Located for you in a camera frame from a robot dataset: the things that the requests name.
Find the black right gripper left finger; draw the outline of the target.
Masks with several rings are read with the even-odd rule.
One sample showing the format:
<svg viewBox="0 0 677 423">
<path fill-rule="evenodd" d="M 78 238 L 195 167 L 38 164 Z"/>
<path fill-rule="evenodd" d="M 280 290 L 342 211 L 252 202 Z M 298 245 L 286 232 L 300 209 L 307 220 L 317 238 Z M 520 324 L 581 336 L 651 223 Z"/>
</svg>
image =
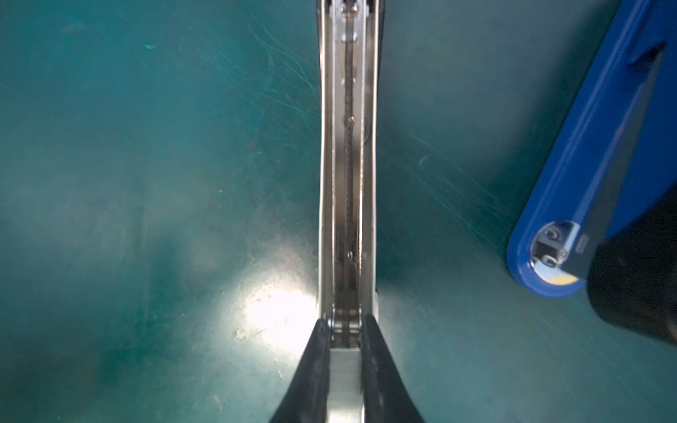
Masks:
<svg viewBox="0 0 677 423">
<path fill-rule="evenodd" d="M 330 388 L 331 330 L 319 318 L 303 351 L 287 393 L 271 423 L 325 423 Z"/>
</svg>

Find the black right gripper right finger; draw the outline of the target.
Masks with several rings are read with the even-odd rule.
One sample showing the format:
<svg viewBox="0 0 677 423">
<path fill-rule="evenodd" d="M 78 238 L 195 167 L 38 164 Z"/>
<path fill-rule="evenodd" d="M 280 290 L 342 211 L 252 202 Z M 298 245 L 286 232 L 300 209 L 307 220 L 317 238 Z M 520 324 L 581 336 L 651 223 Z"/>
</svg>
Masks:
<svg viewBox="0 0 677 423">
<path fill-rule="evenodd" d="M 373 315 L 362 319 L 361 368 L 366 423 L 424 422 Z"/>
</svg>

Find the long metal stapler magazine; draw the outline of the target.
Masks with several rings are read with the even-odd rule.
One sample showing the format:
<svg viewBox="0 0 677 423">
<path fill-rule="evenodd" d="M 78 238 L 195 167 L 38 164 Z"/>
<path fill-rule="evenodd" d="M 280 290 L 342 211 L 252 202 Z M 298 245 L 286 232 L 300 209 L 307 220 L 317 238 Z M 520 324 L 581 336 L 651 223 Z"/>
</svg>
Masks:
<svg viewBox="0 0 677 423">
<path fill-rule="evenodd" d="M 335 349 L 377 315 L 377 90 L 385 3 L 317 2 L 321 93 L 318 313 Z"/>
</svg>

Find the silver staple strip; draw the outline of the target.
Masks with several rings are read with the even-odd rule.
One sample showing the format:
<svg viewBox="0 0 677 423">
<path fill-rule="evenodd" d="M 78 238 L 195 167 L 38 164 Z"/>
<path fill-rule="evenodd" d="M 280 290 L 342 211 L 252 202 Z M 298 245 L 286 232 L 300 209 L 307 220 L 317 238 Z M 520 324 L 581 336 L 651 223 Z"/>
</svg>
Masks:
<svg viewBox="0 0 677 423">
<path fill-rule="evenodd" d="M 329 423 L 363 422 L 361 351 L 332 348 L 330 359 L 326 421 Z"/>
</svg>

